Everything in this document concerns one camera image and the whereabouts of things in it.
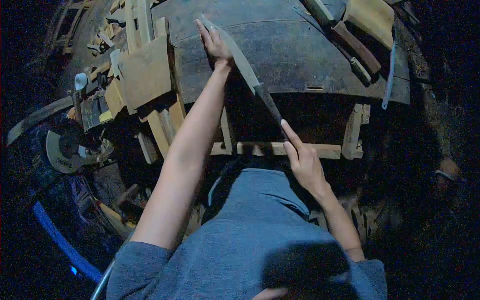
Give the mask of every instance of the blue shirt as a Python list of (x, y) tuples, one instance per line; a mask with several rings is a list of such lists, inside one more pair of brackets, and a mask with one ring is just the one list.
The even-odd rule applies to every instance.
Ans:
[(108, 299), (251, 299), (288, 287), (319, 298), (386, 299), (382, 262), (353, 262), (283, 172), (244, 169), (218, 215), (175, 251), (130, 242), (116, 256)]

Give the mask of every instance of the shirt sleeve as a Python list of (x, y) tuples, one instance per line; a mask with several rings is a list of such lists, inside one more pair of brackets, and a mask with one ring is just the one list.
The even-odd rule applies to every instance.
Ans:
[(367, 275), (369, 282), (380, 296), (379, 299), (387, 299), (387, 281), (385, 278), (384, 264), (376, 259), (356, 263)]
[(144, 290), (173, 255), (172, 250), (129, 242), (115, 256), (107, 299), (141, 299)]

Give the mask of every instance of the wooden workbench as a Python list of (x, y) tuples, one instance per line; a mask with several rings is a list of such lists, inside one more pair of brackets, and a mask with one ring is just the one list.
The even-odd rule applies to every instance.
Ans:
[[(332, 1), (323, 2), (328, 6)], [(184, 102), (197, 99), (212, 72), (194, 23), (201, 13), (232, 36), (271, 93), (316, 92), (380, 100), (385, 72), (365, 87), (340, 51), (293, 6), (302, 4), (298, 0), (168, 0), (154, 7), (154, 22), (163, 16), (170, 22)], [(397, 47), (391, 101), (409, 104), (409, 95), (407, 58)]]

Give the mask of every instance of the hand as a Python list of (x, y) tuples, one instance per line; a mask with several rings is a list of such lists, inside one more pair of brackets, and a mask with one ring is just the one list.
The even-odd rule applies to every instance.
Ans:
[(326, 201), (336, 199), (336, 197), (333, 196), (330, 184), (325, 180), (324, 169), (318, 159), (317, 151), (304, 144), (287, 121), (282, 120), (281, 123), (283, 130), (291, 140), (291, 143), (284, 142), (283, 146), (290, 159), (293, 174), (300, 185), (312, 194), (323, 207)]
[(208, 31), (203, 23), (196, 19), (200, 37), (207, 50), (207, 54), (213, 60), (215, 68), (222, 65), (232, 65), (234, 63), (232, 53), (225, 43), (220, 39), (220, 34), (213, 27)]

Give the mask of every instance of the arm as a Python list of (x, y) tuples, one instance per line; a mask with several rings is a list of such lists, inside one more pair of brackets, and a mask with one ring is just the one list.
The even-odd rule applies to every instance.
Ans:
[(333, 237), (342, 245), (350, 258), (355, 262), (365, 260), (353, 222), (333, 194), (330, 184), (325, 180), (324, 170), (315, 149), (302, 143), (285, 120), (282, 120), (282, 127), (291, 140), (291, 143), (285, 142), (284, 147), (295, 178), (320, 204)]
[(171, 250), (177, 247), (220, 123), (225, 83), (232, 65), (231, 53), (218, 32), (213, 28), (208, 32), (199, 20), (196, 22), (205, 48), (214, 59), (215, 70), (175, 136), (131, 238)]

